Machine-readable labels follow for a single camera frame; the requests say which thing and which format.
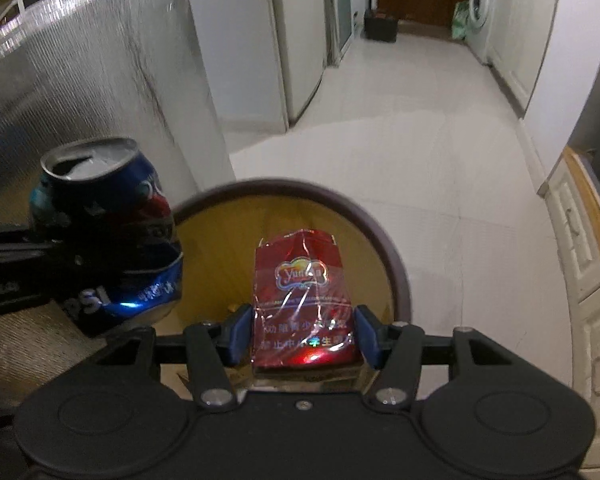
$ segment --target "washing machine door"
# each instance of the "washing machine door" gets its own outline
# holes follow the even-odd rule
[[[473,28],[481,28],[487,21],[491,0],[469,0],[469,20]]]

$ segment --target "blue soda can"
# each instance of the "blue soda can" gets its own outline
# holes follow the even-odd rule
[[[182,294],[182,248],[154,167],[133,139],[60,146],[41,160],[32,229],[58,240],[54,299],[87,336],[152,324]]]

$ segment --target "washing machine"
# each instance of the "washing machine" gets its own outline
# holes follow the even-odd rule
[[[493,21],[495,0],[469,0],[469,18],[466,24],[465,41],[475,57],[487,64],[487,48]]]

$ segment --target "red cigarette box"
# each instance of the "red cigarette box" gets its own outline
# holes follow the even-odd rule
[[[340,251],[328,233],[304,229],[258,247],[253,304],[255,368],[360,359]]]

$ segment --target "white floor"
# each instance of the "white floor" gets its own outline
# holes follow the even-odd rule
[[[413,322],[473,326],[571,384],[564,280],[516,117],[462,45],[356,40],[289,133],[226,134],[238,178],[286,176],[364,206],[394,240]],[[429,370],[421,394],[445,380]]]

